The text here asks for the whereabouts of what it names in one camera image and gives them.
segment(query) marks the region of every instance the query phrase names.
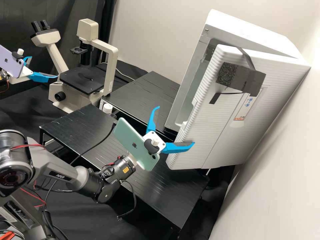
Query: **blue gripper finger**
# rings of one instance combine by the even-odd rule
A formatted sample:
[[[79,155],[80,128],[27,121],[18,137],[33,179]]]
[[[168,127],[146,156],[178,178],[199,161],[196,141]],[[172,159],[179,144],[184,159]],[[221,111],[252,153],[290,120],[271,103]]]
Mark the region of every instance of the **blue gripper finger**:
[[[148,126],[147,126],[147,131],[146,131],[146,134],[150,131],[156,131],[156,125],[154,124],[153,122],[153,117],[154,117],[154,113],[156,110],[158,110],[160,108],[160,106],[158,107],[155,107],[152,112],[151,112],[151,115],[150,115],[150,118],[149,118],[149,122],[148,122]]]

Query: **small bottle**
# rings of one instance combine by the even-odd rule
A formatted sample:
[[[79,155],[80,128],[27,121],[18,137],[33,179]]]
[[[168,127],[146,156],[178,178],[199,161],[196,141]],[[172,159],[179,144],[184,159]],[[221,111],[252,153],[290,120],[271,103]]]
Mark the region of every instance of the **small bottle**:
[[[102,107],[102,111],[106,114],[110,115],[111,117],[117,119],[117,116],[112,113],[113,106],[110,103],[105,103]]]

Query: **yellow sticker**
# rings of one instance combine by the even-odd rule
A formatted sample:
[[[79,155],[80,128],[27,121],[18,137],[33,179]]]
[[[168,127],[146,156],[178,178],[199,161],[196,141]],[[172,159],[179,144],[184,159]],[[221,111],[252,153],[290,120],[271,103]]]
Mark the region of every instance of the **yellow sticker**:
[[[129,171],[129,168],[128,167],[125,167],[123,170],[122,170],[124,173],[127,173]]]

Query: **red wire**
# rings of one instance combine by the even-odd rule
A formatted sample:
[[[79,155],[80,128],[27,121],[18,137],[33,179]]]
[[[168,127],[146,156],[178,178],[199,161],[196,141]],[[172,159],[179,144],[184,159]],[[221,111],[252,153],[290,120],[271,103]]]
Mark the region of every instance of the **red wire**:
[[[34,207],[42,207],[44,204],[41,204],[41,205],[37,205],[37,206],[34,206]]]
[[[8,91],[8,90],[9,90],[9,81],[7,81],[7,89],[4,91],[1,91],[0,93],[4,93],[5,91]]]
[[[30,195],[30,196],[32,196],[32,197],[34,197],[34,198],[36,198],[36,199],[38,199],[38,200],[40,200],[41,202],[43,202],[44,204],[46,204],[46,202],[45,201],[43,201],[41,198],[39,198],[39,197],[37,197],[37,196],[35,196],[35,195],[33,195],[32,193],[29,193],[28,191],[26,191],[26,190],[24,190],[23,188],[20,188],[22,191],[24,191],[26,194],[28,194],[28,195]]]
[[[14,149],[18,149],[18,148],[24,148],[24,147],[43,147],[44,149],[46,149],[43,145],[41,144],[25,144],[25,145],[18,145],[18,146],[14,146],[11,148],[11,150]]]

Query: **cable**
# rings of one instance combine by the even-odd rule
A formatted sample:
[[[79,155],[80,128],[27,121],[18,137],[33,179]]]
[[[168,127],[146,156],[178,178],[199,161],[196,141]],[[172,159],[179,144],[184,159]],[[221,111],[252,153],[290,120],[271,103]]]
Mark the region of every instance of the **cable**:
[[[118,215],[118,216],[117,216],[117,219],[118,219],[118,220],[121,220],[122,217],[127,216],[128,214],[132,213],[132,212],[136,209],[136,206],[137,206],[137,198],[136,198],[136,194],[134,193],[133,186],[131,185],[131,183],[129,183],[129,182],[126,181],[126,180],[120,180],[120,183],[123,183],[123,182],[128,183],[128,184],[130,185],[130,187],[131,187],[132,194],[133,194],[134,206],[133,206],[133,209],[131,209],[130,211],[128,211],[128,212],[126,212],[126,213],[123,213],[123,214],[121,214],[121,215]]]
[[[36,185],[36,187],[38,188],[37,190],[44,190],[44,191],[49,191],[48,188],[44,188],[41,186]],[[55,190],[51,190],[51,192],[63,192],[63,193],[69,193],[69,192],[74,192],[72,190],[61,190],[61,189],[55,189]]]
[[[120,73],[122,76],[127,77],[129,79],[131,79],[132,81],[134,81],[134,79],[132,77],[129,77],[128,75],[123,74],[122,72],[119,71],[119,69],[116,68],[116,70],[118,71],[118,73]]]
[[[24,144],[24,145],[18,145],[10,148],[11,150],[19,149],[19,148],[25,148],[25,147],[42,147],[46,149],[43,145],[41,144]]]
[[[34,194],[36,194],[39,198],[41,198],[42,199],[42,197],[35,191],[35,190],[33,190],[33,189],[31,189],[31,188],[29,188],[29,187],[25,187],[26,189],[28,189],[28,190],[30,190],[30,191],[32,191]]]
[[[44,203],[44,204],[46,204],[46,201],[45,201],[45,200],[43,201],[42,198],[39,198],[39,197],[33,195],[32,193],[29,193],[28,191],[24,190],[23,188],[20,188],[20,189],[21,189],[22,191],[24,191],[26,194],[28,194],[28,195],[30,195],[30,196],[32,196],[32,197],[40,200],[40,201],[41,201],[42,203]]]
[[[86,152],[89,152],[91,149],[95,148],[95,147],[98,146],[100,143],[102,143],[104,140],[106,140],[106,139],[110,136],[110,134],[112,133],[112,130],[114,129],[115,126],[116,126],[116,123],[113,122],[112,127],[111,127],[109,133],[107,134],[107,136],[105,136],[105,137],[104,137],[101,141],[99,141],[97,144],[93,145],[92,147],[90,147],[89,149],[87,149],[86,151],[84,151],[82,154],[78,155],[78,156],[70,163],[70,165],[72,165],[79,157],[81,157],[82,155],[84,155]],[[57,181],[58,181],[58,180],[55,180],[54,183],[51,185],[51,187],[48,189],[47,195],[46,195],[46,197],[45,197],[45,199],[44,199],[45,202],[47,202],[49,193],[52,191],[52,188],[54,187],[54,185],[56,184]],[[48,221],[48,219],[47,219],[47,216],[44,214],[44,212],[46,211],[45,207],[46,207],[46,205],[43,205],[43,216],[44,216],[44,219],[45,219],[45,221],[47,222],[47,225],[49,226],[50,230],[54,233],[54,229],[53,229],[54,226],[52,226],[51,224],[49,224],[49,221]]]
[[[7,89],[6,89],[6,90],[1,91],[0,93],[4,93],[4,92],[6,92],[6,91],[8,91],[8,90],[9,90],[9,80],[7,80]]]
[[[45,200],[44,200],[45,202],[47,201],[48,196],[49,196],[49,193],[50,193],[50,191],[52,190],[52,188],[53,188],[54,184],[56,183],[56,181],[52,184],[52,186],[50,187],[49,191],[47,192],[46,198],[45,198]],[[48,221],[47,216],[46,216],[46,214],[45,214],[45,212],[46,212],[46,205],[43,205],[43,206],[42,206],[42,212],[43,212],[44,220],[46,221],[46,223],[47,223],[48,227],[50,228],[51,232],[54,233],[53,226],[50,224],[50,222]]]
[[[0,230],[0,233],[6,233],[6,232],[13,232],[14,235],[18,236],[18,237],[21,238],[22,240],[25,240],[24,236],[21,235],[21,233],[19,233],[18,231],[9,230],[9,229],[1,229],[1,230]]]
[[[14,226],[11,222],[5,220],[5,219],[0,219],[0,222],[6,222],[7,224],[9,224],[11,227],[17,229],[16,226]],[[20,232],[17,232],[15,230],[0,230],[0,231],[3,231],[3,232],[13,232],[14,234],[16,234],[18,237],[20,237],[21,239],[25,240],[24,236],[20,233]]]
[[[116,70],[117,70],[117,72],[120,73],[122,76],[127,77],[127,78],[131,79],[132,81],[135,80],[135,79],[133,79],[132,77],[129,77],[128,75],[125,75],[125,74],[123,74],[122,72],[120,72],[120,70],[119,70],[118,68],[116,68]]]
[[[55,229],[57,229],[62,235],[63,237],[66,239],[66,240],[69,240],[69,238],[67,237],[67,235],[60,229],[58,228],[56,225],[52,225]]]
[[[82,154],[79,154],[69,165],[72,165],[76,160],[78,160],[79,157],[81,157],[82,155],[84,155],[86,152],[89,152],[91,149],[95,148],[95,147],[98,146],[100,143],[102,143],[104,140],[106,140],[106,139],[110,136],[110,134],[112,133],[112,130],[114,129],[115,126],[116,126],[116,124],[113,123],[113,124],[112,124],[112,127],[111,127],[111,130],[110,130],[110,132],[107,134],[106,137],[104,137],[100,142],[98,142],[97,144],[93,145],[93,146],[92,146],[91,148],[89,148],[88,150],[84,151]],[[48,197],[50,191],[52,190],[53,186],[56,184],[57,181],[58,181],[58,180],[55,180],[54,183],[52,184],[51,188],[49,188],[46,198]]]

